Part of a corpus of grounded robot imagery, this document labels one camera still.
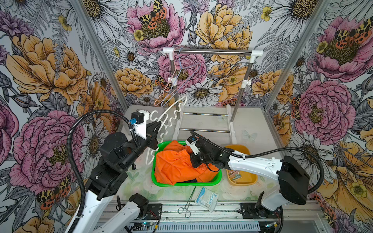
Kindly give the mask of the pink clothespin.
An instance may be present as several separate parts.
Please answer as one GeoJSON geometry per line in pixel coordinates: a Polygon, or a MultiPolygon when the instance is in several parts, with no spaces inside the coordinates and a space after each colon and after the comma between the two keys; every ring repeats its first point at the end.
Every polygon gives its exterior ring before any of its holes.
{"type": "Polygon", "coordinates": [[[231,171],[228,172],[228,176],[229,177],[231,177],[231,176],[235,177],[239,173],[240,173],[239,170],[231,170],[231,171]]]}

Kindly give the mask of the white hanger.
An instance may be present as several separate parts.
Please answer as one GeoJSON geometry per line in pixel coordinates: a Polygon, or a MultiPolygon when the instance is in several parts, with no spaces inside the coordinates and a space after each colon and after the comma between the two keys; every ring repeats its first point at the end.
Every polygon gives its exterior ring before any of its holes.
{"type": "Polygon", "coordinates": [[[149,113],[150,122],[161,123],[157,136],[159,144],[164,142],[166,136],[169,135],[169,130],[175,129],[175,127],[180,124],[181,114],[183,113],[186,103],[187,97],[182,97],[167,108],[149,107],[144,110],[149,113]]]}

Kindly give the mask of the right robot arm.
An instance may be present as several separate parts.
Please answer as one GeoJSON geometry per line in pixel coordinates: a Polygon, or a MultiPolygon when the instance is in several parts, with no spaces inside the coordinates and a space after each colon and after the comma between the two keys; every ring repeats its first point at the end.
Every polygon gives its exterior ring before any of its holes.
{"type": "Polygon", "coordinates": [[[195,168],[202,164],[213,165],[219,170],[244,171],[274,180],[275,186],[263,191],[250,210],[261,218],[268,218],[270,213],[288,203],[307,203],[309,175],[291,156],[283,159],[252,157],[222,148],[202,136],[190,136],[186,144],[192,149],[190,160],[195,168]]]}

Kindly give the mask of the green clothespin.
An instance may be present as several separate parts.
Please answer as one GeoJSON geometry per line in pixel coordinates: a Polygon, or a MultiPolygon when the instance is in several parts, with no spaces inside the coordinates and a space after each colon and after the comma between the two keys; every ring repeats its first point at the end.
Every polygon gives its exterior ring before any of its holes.
{"type": "Polygon", "coordinates": [[[239,179],[241,179],[242,178],[242,176],[240,175],[240,174],[236,174],[231,180],[233,181],[233,182],[236,182],[237,180],[239,180],[239,179]]]}

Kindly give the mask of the pink hanger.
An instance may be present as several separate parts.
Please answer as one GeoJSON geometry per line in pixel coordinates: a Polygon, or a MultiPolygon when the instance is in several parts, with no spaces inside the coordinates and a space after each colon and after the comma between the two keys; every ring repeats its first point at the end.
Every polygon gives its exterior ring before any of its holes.
{"type": "Polygon", "coordinates": [[[159,66],[158,75],[154,82],[155,86],[162,89],[161,94],[170,93],[173,90],[173,84],[169,82],[171,77],[176,77],[178,93],[186,92],[186,88],[192,84],[192,73],[194,72],[194,62],[188,55],[177,55],[174,60],[175,71],[172,71],[172,62],[165,55],[157,59],[159,66]]]}

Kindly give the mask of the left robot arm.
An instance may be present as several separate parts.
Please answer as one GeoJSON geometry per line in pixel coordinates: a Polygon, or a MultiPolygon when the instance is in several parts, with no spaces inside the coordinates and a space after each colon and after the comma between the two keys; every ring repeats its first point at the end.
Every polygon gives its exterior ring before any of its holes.
{"type": "Polygon", "coordinates": [[[103,210],[116,195],[119,187],[128,177],[128,170],[147,148],[157,149],[157,135],[161,122],[142,123],[144,137],[133,136],[127,140],[124,133],[109,135],[100,147],[102,157],[85,183],[72,154],[72,136],[81,122],[78,119],[69,131],[67,154],[71,168],[81,189],[81,202],[72,222],[69,233],[92,233],[103,210]]]}

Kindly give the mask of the orange shorts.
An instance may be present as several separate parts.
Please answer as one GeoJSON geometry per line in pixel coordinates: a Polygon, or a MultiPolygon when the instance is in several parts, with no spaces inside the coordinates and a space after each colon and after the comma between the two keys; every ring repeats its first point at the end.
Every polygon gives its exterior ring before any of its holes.
{"type": "Polygon", "coordinates": [[[189,146],[177,141],[170,142],[155,156],[155,180],[167,185],[212,181],[219,170],[212,164],[202,164],[198,168],[194,168],[190,160],[191,154],[192,150],[189,146]]]}

